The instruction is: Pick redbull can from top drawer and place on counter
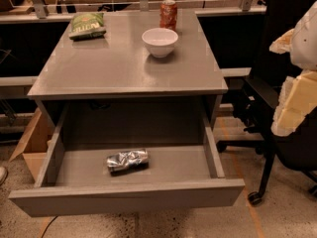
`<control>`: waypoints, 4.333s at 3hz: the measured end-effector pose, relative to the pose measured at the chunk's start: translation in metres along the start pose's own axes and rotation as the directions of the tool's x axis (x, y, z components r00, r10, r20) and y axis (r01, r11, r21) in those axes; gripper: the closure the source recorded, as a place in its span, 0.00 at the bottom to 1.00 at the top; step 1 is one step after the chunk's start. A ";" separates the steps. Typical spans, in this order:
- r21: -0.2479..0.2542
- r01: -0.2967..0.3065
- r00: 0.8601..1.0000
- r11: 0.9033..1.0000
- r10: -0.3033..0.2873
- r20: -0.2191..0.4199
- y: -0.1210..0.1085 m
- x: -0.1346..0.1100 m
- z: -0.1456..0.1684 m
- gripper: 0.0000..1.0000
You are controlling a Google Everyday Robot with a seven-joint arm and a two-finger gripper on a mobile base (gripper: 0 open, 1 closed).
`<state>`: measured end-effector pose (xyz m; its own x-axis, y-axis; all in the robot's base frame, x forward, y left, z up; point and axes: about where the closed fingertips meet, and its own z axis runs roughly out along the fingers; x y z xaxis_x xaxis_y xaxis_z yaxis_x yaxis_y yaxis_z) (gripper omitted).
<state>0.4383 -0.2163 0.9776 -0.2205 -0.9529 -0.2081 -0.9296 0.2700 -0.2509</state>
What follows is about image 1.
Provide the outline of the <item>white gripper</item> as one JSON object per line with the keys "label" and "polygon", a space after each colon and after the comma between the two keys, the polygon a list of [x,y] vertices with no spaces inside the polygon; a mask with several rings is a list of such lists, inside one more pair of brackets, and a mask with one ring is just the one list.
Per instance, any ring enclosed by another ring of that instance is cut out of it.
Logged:
{"label": "white gripper", "polygon": [[317,1],[290,29],[269,46],[276,54],[290,52],[291,62],[303,70],[288,76],[282,85],[274,111],[271,132],[286,137],[293,133],[304,118],[317,106]]}

